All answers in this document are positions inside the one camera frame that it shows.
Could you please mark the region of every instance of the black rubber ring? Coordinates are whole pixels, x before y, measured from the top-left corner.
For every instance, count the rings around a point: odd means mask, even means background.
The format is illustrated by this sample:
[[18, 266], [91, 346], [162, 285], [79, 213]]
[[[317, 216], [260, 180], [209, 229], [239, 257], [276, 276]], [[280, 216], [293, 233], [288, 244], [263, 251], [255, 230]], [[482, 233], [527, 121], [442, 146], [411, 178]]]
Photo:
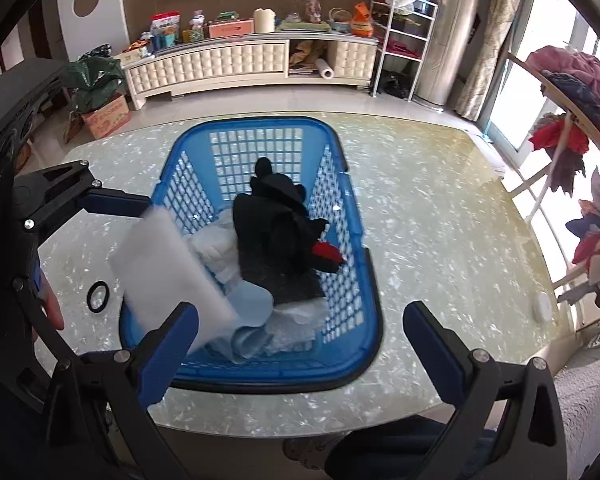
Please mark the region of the black rubber ring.
[[[102, 304], [98, 308], [94, 308], [93, 305], [91, 304], [91, 297], [93, 296], [93, 293], [96, 291], [96, 289], [100, 286], [103, 286], [105, 289], [104, 300], [102, 300]], [[104, 308], [107, 306], [108, 302], [109, 302], [109, 285], [107, 285], [103, 281], [99, 281], [99, 282], [95, 282], [93, 285], [90, 286], [89, 291], [87, 292], [87, 307], [89, 307], [89, 310], [91, 310], [94, 314], [102, 312], [104, 310]]]

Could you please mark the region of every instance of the pink box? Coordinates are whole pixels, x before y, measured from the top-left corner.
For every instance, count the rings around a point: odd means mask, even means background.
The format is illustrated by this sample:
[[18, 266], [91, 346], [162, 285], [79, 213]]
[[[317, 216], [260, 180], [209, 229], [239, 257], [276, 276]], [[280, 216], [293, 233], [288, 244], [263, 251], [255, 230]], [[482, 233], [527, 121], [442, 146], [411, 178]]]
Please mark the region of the pink box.
[[226, 38], [227, 36], [241, 36], [243, 34], [253, 34], [253, 20], [209, 25], [210, 38]]

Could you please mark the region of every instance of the person's hand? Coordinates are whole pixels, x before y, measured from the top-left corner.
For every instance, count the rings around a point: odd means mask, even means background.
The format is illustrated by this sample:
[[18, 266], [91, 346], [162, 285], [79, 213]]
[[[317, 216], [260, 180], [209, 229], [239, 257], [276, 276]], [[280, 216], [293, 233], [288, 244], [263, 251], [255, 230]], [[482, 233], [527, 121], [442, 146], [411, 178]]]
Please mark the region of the person's hand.
[[[60, 303], [51, 285], [49, 285], [44, 272], [42, 273], [41, 281], [40, 296], [45, 298], [42, 309], [45, 311], [46, 317], [53, 328], [64, 330], [64, 318], [62, 318], [62, 312], [60, 312]], [[38, 339], [38, 334], [35, 330], [31, 331], [31, 337], [33, 341]]]

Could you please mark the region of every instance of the orange container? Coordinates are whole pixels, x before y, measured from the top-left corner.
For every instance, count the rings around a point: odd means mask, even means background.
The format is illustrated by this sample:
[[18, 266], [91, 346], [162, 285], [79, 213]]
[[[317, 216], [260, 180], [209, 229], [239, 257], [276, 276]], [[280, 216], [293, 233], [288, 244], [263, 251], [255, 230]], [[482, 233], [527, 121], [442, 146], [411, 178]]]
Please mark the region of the orange container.
[[243, 34], [253, 34], [253, 20], [209, 25], [210, 38], [226, 38], [227, 36], [241, 36]]
[[355, 7], [356, 15], [350, 22], [351, 33], [361, 38], [371, 38], [374, 34], [374, 28], [371, 24], [371, 13], [364, 2], [360, 2]]
[[109, 101], [102, 108], [81, 114], [94, 139], [107, 137], [131, 118], [123, 95]]

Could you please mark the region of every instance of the green bag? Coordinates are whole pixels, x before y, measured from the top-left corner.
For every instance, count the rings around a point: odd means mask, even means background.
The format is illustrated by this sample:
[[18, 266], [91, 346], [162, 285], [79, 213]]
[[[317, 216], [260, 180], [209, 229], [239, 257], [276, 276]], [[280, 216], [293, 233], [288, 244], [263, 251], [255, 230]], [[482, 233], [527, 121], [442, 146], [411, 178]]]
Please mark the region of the green bag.
[[87, 57], [69, 63], [62, 84], [75, 89], [75, 110], [81, 114], [104, 106], [125, 82], [119, 59]]

